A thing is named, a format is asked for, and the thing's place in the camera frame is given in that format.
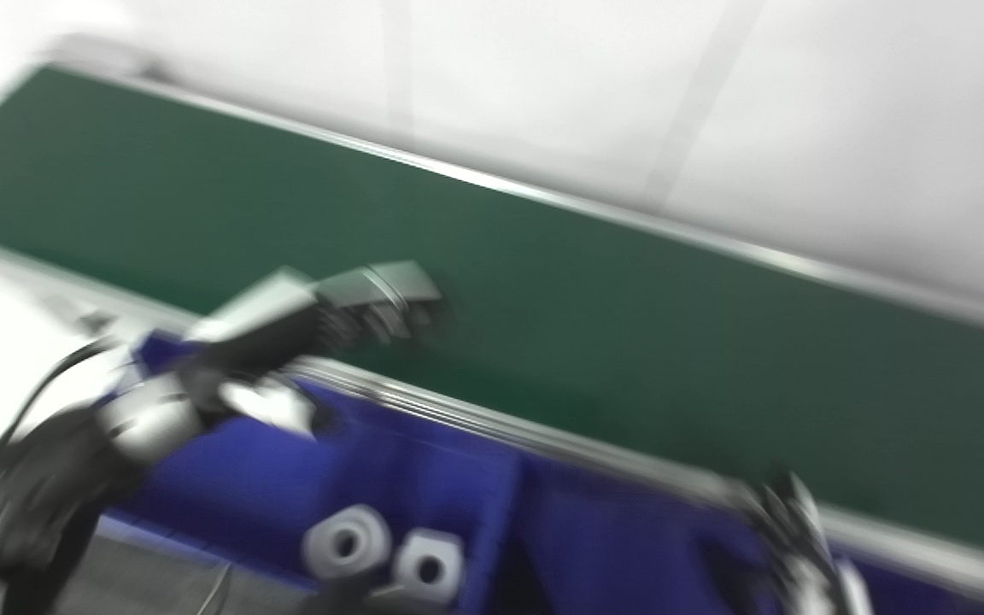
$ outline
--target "robotic arm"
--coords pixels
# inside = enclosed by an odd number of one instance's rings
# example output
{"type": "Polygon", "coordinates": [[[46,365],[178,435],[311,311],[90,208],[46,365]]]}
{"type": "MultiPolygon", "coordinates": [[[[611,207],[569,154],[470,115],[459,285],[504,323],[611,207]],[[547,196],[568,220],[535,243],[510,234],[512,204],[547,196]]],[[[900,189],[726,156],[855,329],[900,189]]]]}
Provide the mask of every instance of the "robotic arm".
{"type": "Polygon", "coordinates": [[[410,336],[427,305],[440,299],[413,262],[320,283],[274,279],[191,332],[198,349],[171,370],[1,443],[1,612],[46,612],[102,507],[129,495],[169,453],[238,416],[234,385],[251,386],[301,354],[410,336]]]}
{"type": "Polygon", "coordinates": [[[832,555],[815,499],[795,474],[761,489],[753,518],[784,615],[872,615],[864,578],[832,555]]]}

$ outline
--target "white nut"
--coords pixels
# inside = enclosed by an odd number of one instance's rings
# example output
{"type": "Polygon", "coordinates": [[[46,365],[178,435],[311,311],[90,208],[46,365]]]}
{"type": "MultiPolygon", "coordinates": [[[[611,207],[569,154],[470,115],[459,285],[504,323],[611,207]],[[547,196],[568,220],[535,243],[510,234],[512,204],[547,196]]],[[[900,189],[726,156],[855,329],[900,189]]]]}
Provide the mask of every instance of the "white nut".
{"type": "Polygon", "coordinates": [[[352,577],[385,564],[393,549],[390,527],[372,507],[355,505],[306,532],[302,554],[320,580],[352,577]]]}
{"type": "Polygon", "coordinates": [[[422,528],[411,530],[394,559],[394,584],[385,594],[446,606],[461,589],[465,563],[461,538],[422,528]]]}

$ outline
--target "gray floor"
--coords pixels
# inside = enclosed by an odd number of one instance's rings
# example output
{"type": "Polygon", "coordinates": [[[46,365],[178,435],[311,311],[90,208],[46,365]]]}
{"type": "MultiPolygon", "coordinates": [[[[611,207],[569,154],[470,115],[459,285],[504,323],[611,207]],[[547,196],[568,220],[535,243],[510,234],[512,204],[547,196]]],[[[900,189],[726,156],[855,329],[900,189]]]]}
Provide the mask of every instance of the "gray floor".
{"type": "Polygon", "coordinates": [[[94,538],[57,615],[296,615],[308,592],[222,563],[94,538]]]}

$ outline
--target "black cable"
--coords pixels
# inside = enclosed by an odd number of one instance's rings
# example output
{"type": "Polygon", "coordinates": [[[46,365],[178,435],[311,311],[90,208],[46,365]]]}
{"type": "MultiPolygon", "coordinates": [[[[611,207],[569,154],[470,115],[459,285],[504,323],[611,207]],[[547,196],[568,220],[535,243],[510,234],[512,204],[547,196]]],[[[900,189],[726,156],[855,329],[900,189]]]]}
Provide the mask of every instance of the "black cable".
{"type": "Polygon", "coordinates": [[[66,355],[66,357],[63,357],[56,363],[56,366],[51,367],[51,371],[47,375],[44,375],[44,380],[40,381],[35,389],[32,389],[32,393],[28,394],[24,404],[20,405],[20,410],[17,410],[17,415],[13,423],[0,436],[0,450],[3,450],[3,447],[10,442],[11,437],[17,432],[17,428],[20,427],[21,421],[25,418],[28,410],[32,408],[32,403],[40,397],[40,393],[44,393],[44,389],[47,389],[52,381],[59,378],[60,375],[66,372],[66,370],[71,369],[71,367],[77,366],[87,359],[97,357],[98,354],[105,353],[106,350],[112,350],[114,346],[116,345],[110,342],[108,338],[95,339],[93,342],[87,343],[82,348],[66,355]]]}

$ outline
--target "white wall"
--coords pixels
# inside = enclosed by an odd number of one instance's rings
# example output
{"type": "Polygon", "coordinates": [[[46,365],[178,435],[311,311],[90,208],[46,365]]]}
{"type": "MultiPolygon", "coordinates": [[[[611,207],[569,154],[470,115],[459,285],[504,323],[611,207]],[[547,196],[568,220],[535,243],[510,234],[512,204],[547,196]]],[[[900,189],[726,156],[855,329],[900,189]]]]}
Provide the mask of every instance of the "white wall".
{"type": "Polygon", "coordinates": [[[984,300],[984,3],[0,0],[195,89],[984,300]]]}

